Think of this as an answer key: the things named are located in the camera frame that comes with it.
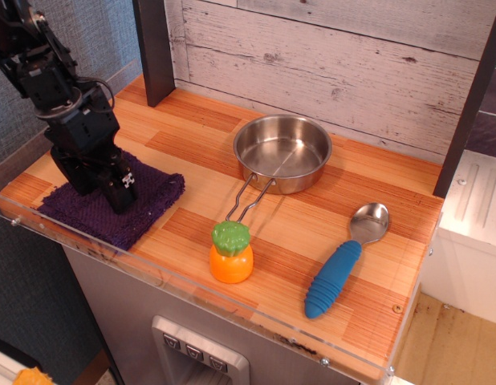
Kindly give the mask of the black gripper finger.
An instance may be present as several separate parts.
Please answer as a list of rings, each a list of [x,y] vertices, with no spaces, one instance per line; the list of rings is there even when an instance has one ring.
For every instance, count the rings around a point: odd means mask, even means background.
[[[105,169],[98,175],[98,185],[116,214],[124,213],[137,199],[137,186],[129,166]]]
[[[81,196],[98,189],[94,175],[79,160],[68,156],[55,156],[55,163],[70,185]]]

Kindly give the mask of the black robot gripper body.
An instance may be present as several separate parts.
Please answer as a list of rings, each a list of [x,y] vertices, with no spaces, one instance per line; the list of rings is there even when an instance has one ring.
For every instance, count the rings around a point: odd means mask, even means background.
[[[125,168],[128,162],[114,139],[120,125],[100,86],[72,88],[71,99],[43,113],[53,143],[51,155],[75,158],[94,175],[105,169]]]

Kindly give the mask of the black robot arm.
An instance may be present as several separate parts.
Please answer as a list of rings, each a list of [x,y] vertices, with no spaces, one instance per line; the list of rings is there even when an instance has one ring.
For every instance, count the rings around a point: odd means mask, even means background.
[[[71,52],[27,1],[0,1],[0,71],[39,120],[51,157],[81,195],[99,189],[115,213],[137,198],[132,168],[114,139],[120,125],[111,88],[80,77]]]

